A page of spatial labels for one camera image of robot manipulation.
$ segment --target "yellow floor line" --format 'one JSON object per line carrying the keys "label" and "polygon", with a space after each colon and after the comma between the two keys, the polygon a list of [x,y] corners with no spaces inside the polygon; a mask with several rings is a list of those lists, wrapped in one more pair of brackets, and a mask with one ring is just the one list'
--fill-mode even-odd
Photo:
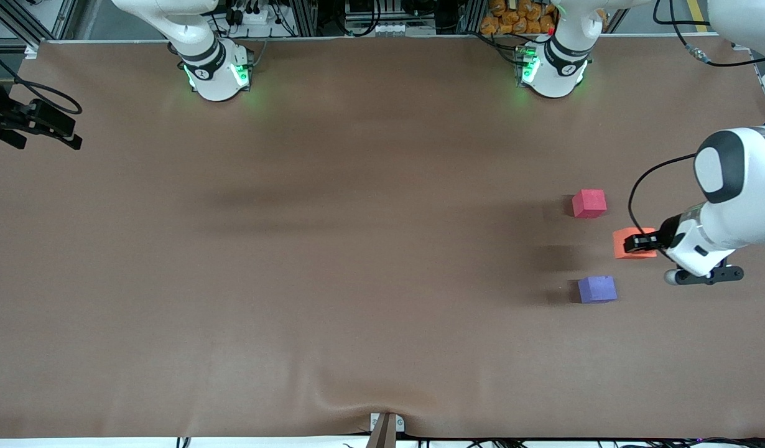
{"label": "yellow floor line", "polygon": [[[687,5],[689,5],[689,12],[692,13],[692,20],[701,22],[703,20],[703,12],[700,12],[698,0],[687,0]],[[698,33],[706,33],[708,31],[705,25],[695,25],[695,29],[698,30]]]}

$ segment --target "brown mat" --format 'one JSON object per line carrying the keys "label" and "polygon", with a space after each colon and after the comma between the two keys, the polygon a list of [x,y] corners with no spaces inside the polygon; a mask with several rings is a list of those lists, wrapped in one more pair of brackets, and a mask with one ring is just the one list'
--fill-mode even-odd
{"label": "brown mat", "polygon": [[[719,39],[701,45],[738,60]],[[471,39],[272,43],[208,104],[163,45],[45,45],[85,147],[0,145],[0,437],[765,436],[765,247],[737,284],[615,261],[629,188],[765,119],[750,67],[605,39],[564,100]],[[565,215],[605,189],[610,212]],[[690,164],[645,182],[658,224]],[[614,275],[621,300],[574,304]]]}

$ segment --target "orange cube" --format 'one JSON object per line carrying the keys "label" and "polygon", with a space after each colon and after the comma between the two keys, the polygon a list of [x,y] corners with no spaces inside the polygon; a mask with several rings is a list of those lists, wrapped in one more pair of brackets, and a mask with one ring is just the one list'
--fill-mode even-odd
{"label": "orange cube", "polygon": [[[656,231],[653,227],[643,227],[642,230],[645,230],[645,233],[650,233]],[[612,240],[614,244],[615,249],[615,258],[618,260],[641,260],[643,258],[655,258],[656,257],[656,251],[655,250],[647,250],[645,252],[636,252],[636,253],[627,253],[625,249],[623,249],[623,242],[626,240],[626,238],[629,238],[632,235],[638,235],[639,229],[636,227],[626,227],[625,229],[620,229],[614,233],[612,233]]]}

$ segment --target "green led light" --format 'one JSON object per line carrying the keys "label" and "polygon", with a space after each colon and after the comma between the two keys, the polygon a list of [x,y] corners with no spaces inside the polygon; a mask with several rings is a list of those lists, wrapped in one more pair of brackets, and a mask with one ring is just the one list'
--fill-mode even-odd
{"label": "green led light", "polygon": [[186,72],[186,76],[189,78],[189,85],[191,85],[192,88],[196,88],[195,87],[195,80],[192,79],[192,73],[189,72],[189,68],[186,65],[184,65],[183,66],[183,70],[184,70],[184,72]]}
{"label": "green led light", "polygon": [[247,69],[246,68],[239,68],[231,64],[231,71],[233,72],[236,82],[238,82],[239,85],[242,85],[242,86],[247,85]]}
{"label": "green led light", "polygon": [[579,77],[576,78],[576,84],[582,82],[584,79],[584,69],[587,68],[587,63],[585,62],[584,65],[582,65],[581,68],[579,68]]}
{"label": "green led light", "polygon": [[532,62],[529,63],[529,65],[524,69],[524,76],[521,78],[523,82],[533,82],[534,75],[537,73],[537,69],[540,68],[540,59],[538,57],[534,57],[532,59]]}

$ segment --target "purple cube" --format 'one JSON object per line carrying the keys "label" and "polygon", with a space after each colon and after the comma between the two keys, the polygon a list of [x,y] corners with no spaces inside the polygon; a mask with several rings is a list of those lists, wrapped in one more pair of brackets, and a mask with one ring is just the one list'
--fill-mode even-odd
{"label": "purple cube", "polygon": [[579,280],[579,293],[584,304],[601,304],[618,300],[615,279],[611,275]]}

